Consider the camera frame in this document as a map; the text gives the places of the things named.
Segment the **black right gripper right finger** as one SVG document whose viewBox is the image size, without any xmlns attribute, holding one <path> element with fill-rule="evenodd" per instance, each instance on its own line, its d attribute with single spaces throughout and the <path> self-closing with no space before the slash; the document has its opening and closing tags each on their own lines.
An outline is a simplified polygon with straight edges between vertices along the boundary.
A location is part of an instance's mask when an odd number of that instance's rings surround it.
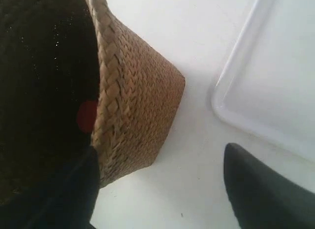
<svg viewBox="0 0 315 229">
<path fill-rule="evenodd" d="M 223 178 L 242 229 L 313 229 L 315 195 L 283 177 L 242 146 L 228 143 Z"/>
</svg>

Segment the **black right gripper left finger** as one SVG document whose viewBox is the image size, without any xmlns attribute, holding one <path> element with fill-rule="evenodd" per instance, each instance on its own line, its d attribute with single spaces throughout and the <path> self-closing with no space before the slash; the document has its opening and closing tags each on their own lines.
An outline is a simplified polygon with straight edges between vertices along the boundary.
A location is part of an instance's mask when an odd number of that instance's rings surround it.
<svg viewBox="0 0 315 229">
<path fill-rule="evenodd" d="M 92 229 L 99 192 L 96 150 L 88 147 L 39 186 L 0 208 L 2 229 Z"/>
</svg>

